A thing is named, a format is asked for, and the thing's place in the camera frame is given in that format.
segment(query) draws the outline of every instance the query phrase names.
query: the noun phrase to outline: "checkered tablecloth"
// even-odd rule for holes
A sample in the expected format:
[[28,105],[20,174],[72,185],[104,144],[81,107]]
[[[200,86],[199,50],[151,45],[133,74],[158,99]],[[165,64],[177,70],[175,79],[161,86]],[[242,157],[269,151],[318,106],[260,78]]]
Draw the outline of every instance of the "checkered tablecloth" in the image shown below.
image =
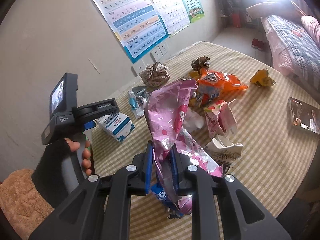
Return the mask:
[[[262,68],[268,68],[270,76],[277,82],[271,88],[250,84],[246,91],[233,92],[224,98],[225,101],[236,98],[232,111],[238,122],[238,132],[229,139],[244,145],[241,158],[233,163],[229,173],[235,175],[277,216],[301,184],[319,141],[317,135],[291,125],[288,98],[291,96],[317,108],[320,106],[280,72],[242,53],[204,41],[166,62],[171,68],[170,81],[187,76],[191,71],[191,61],[201,56],[210,58],[211,69],[233,73],[248,85],[250,78]],[[142,81],[134,84],[138,85],[143,85]],[[136,120],[131,112],[128,89],[120,93],[116,101],[120,111],[128,115],[135,125],[132,134],[121,144],[100,128],[92,132],[95,168],[100,176],[113,174],[130,164],[134,155],[145,151],[151,139],[145,119]],[[202,147],[210,141],[206,127],[192,133],[192,136]],[[164,207],[152,194],[133,196],[130,239],[191,239],[191,215],[174,220],[166,217]]]

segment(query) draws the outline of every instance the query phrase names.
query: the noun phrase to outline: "pillow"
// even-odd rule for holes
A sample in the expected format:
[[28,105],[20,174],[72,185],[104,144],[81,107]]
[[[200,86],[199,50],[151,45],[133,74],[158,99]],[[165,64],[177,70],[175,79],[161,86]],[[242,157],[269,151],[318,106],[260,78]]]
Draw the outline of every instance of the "pillow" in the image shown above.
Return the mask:
[[269,15],[278,15],[290,21],[301,23],[301,17],[304,12],[294,2],[263,2],[247,8],[247,12],[252,19],[266,17]]
[[312,16],[303,16],[301,17],[301,22],[307,33],[315,41],[318,48],[320,48],[320,25],[317,19]]

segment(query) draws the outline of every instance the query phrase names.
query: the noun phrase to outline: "electrical outlet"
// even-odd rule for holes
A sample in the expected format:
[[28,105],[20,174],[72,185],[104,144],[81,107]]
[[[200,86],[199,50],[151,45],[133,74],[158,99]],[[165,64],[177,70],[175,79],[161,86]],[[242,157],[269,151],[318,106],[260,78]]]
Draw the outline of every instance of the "electrical outlet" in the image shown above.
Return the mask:
[[143,70],[146,69],[146,65],[143,63],[142,60],[137,61],[136,63],[134,63],[134,65],[132,66],[133,70],[135,71],[135,73],[137,74],[137,76],[139,75],[139,73]]
[[159,48],[159,46],[156,46],[155,49],[151,52],[151,55],[155,62],[158,62],[159,59],[163,57],[163,54]]
[[159,45],[162,55],[166,54],[169,51],[168,45],[166,42],[163,42]]

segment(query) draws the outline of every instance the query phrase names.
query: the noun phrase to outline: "silver screw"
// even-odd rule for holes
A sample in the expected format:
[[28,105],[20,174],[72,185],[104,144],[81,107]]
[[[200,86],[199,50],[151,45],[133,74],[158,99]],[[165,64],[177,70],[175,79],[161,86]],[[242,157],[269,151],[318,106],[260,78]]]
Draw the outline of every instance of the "silver screw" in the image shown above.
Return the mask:
[[127,166],[127,171],[135,171],[136,169],[137,169],[137,167],[132,164]]
[[188,170],[189,170],[189,171],[197,171],[197,169],[198,169],[198,167],[195,166],[195,165],[189,165],[189,166],[188,166]]
[[235,177],[232,176],[232,175],[226,175],[224,178],[225,178],[226,181],[228,181],[228,182],[233,182],[233,181],[235,181]]
[[90,181],[90,182],[95,182],[95,181],[97,181],[97,180],[98,180],[98,176],[97,176],[97,175],[93,174],[93,175],[90,175],[90,176],[89,176],[89,181]]

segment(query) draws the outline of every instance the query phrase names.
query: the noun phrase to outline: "brown fleece sleeve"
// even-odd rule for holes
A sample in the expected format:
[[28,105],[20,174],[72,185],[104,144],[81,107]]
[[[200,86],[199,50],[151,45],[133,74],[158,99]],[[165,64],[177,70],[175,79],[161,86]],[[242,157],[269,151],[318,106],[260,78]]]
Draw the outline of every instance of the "brown fleece sleeve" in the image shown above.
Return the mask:
[[36,190],[32,173],[27,169],[15,171],[0,185],[0,207],[22,240],[28,240],[54,209]]

